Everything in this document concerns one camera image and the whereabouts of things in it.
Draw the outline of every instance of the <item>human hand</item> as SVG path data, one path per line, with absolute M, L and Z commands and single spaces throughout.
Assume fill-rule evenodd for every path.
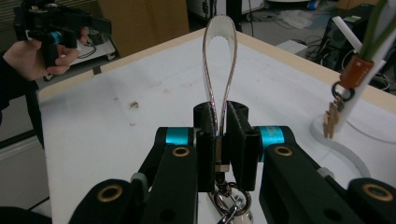
M 81 30 L 80 42 L 87 42 L 87 32 Z M 58 45 L 59 57 L 55 60 L 56 66 L 48 67 L 44 65 L 41 51 L 41 42 L 35 39 L 29 41 L 18 41 L 4 54 L 3 58 L 25 79 L 31 81 L 41 78 L 47 74 L 61 75 L 70 68 L 78 56 L 77 49 L 68 49 Z

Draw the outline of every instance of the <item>white table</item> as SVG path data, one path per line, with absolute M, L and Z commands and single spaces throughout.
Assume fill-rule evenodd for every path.
M 87 192 L 109 178 L 129 180 L 146 158 L 158 127 L 191 127 L 192 108 L 206 101 L 202 78 L 203 30 L 104 65 L 101 75 L 40 100 L 54 223 L 66 223 Z M 332 99 L 331 70 L 238 34 L 230 100 L 249 107 L 254 126 L 287 125 L 299 145 L 343 186 L 361 176 L 344 156 L 317 142 L 309 131 Z M 214 39 L 209 52 L 212 85 L 225 83 L 228 47 Z M 215 96 L 222 96 L 215 91 Z M 365 133 L 394 140 L 396 98 L 368 88 L 349 121 Z M 133 102 L 138 108 L 130 107 Z M 396 186 L 396 145 L 376 141 L 346 125 L 336 141 L 350 148 L 373 178 Z M 264 222 L 258 191 L 252 213 Z M 199 223 L 219 221 L 200 195 Z

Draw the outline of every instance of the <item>tabletop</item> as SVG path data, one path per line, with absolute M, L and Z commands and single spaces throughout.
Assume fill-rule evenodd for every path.
M 67 223 L 97 183 L 129 180 L 159 127 L 192 127 L 192 108 L 206 102 L 203 34 L 109 63 L 101 67 L 102 74 L 40 99 L 54 223 Z M 301 148 L 332 170 L 343 187 L 362 175 L 396 186 L 396 97 L 368 87 L 348 125 L 332 144 L 323 144 L 313 127 L 328 109 L 339 75 L 247 35 L 238 33 L 237 41 L 229 99 L 249 107 L 251 125 L 289 126 Z M 225 39 L 213 39 L 208 54 L 215 96 L 221 97 L 230 57 Z M 348 150 L 361 165 L 336 147 Z M 265 220 L 258 202 L 261 175 L 262 164 L 252 192 L 255 220 Z M 199 223 L 219 221 L 205 194 L 199 196 L 198 212 Z

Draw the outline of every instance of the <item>cardboard box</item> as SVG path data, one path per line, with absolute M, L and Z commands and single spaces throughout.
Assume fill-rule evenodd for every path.
M 185 0 L 98 0 L 121 57 L 189 33 Z
M 348 10 L 361 4 L 369 4 L 375 6 L 378 0 L 338 0 L 337 7 Z

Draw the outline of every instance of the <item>black sleeve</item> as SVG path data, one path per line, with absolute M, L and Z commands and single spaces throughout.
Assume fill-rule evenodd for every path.
M 37 91 L 35 81 L 28 81 L 21 77 L 3 58 L 0 57 L 0 111 L 9 106 L 9 101 L 23 96 L 27 92 Z

